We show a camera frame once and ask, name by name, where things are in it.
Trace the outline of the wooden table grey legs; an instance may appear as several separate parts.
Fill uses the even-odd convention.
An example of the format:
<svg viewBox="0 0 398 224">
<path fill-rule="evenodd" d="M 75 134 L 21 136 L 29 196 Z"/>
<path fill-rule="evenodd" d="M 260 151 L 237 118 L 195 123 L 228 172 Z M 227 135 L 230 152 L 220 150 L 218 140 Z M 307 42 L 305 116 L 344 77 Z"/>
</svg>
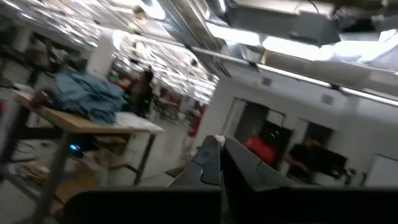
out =
<svg viewBox="0 0 398 224">
<path fill-rule="evenodd" d="M 149 140 L 141 157 L 139 167 L 131 170 L 136 174 L 133 185 L 141 182 L 144 169 L 156 139 L 156 135 L 164 130 L 133 113 L 116 113 L 116 122 L 114 124 L 96 124 L 86 118 L 71 113 L 57 111 L 48 107 L 31 107 L 32 95 L 23 91 L 14 91 L 14 100 L 12 106 L 16 109 L 11 118 L 3 117 L 1 126 L 6 126 L 2 143 L 0 143 L 0 184 L 7 180 L 15 188 L 28 196 L 36 203 L 33 215 L 22 224 L 43 224 L 44 220 L 50 215 L 50 207 L 55 196 L 65 168 L 70 145 L 73 138 L 77 136 L 117 136 L 120 134 L 147 133 Z M 12 175 L 7 166 L 17 163 L 12 160 L 16 144 L 21 139 L 57 139 L 60 143 L 50 166 L 50 174 L 44 188 L 39 191 L 33 191 L 25 184 L 23 180 Z"/>
</svg>

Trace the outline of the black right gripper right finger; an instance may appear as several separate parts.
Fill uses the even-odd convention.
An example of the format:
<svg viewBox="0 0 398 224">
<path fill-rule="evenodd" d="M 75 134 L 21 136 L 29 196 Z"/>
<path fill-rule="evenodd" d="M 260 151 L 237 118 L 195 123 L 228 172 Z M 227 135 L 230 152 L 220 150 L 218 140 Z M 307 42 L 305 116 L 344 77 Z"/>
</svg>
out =
<svg viewBox="0 0 398 224">
<path fill-rule="evenodd" d="M 398 224 L 398 188 L 299 184 L 230 137 L 222 165 L 238 224 Z"/>
</svg>

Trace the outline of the person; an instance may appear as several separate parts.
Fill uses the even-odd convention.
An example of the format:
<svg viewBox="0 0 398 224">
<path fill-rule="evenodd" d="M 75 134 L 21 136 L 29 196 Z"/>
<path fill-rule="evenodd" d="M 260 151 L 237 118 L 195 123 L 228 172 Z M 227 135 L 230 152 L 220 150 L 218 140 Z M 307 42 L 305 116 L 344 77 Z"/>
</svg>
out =
<svg viewBox="0 0 398 224">
<path fill-rule="evenodd" d="M 136 114 L 137 116 L 146 117 L 149 112 L 150 103 L 152 100 L 152 79 L 154 73 L 151 69 L 144 70 L 139 78 L 132 80 L 129 85 L 129 105 L 128 111 Z"/>
<path fill-rule="evenodd" d="M 315 154 L 317 149 L 322 148 L 321 143 L 312 138 L 306 138 L 304 142 L 294 144 L 285 157 L 289 165 L 287 177 L 304 184 L 312 184 Z"/>
</svg>

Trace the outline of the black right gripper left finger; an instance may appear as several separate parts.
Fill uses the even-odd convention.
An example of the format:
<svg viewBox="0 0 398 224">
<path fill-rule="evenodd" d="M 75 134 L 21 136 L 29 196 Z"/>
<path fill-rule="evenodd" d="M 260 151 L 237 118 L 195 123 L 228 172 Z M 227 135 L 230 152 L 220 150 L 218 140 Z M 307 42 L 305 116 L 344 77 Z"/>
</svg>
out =
<svg viewBox="0 0 398 224">
<path fill-rule="evenodd" d="M 208 136 L 166 187 L 85 190 L 64 206 L 62 224 L 220 224 L 220 145 Z"/>
</svg>

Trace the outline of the blue cloth pile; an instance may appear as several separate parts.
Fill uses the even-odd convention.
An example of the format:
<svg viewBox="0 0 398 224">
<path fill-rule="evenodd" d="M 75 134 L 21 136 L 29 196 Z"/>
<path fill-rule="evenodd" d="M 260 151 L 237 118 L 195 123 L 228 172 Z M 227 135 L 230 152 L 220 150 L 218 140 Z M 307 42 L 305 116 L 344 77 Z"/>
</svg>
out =
<svg viewBox="0 0 398 224">
<path fill-rule="evenodd" d="M 116 113 L 127 104 L 119 86 L 76 70 L 56 76 L 50 107 L 80 115 L 97 124 L 113 124 Z"/>
</svg>

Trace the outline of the red box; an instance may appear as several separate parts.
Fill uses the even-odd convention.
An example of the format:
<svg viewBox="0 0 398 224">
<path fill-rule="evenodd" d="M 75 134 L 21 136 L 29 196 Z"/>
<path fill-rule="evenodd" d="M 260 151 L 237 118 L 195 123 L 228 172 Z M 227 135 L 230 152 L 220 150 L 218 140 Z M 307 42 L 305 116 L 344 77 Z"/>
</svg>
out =
<svg viewBox="0 0 398 224">
<path fill-rule="evenodd" d="M 275 149 L 257 136 L 245 140 L 244 146 L 268 165 L 271 165 L 277 157 Z"/>
</svg>

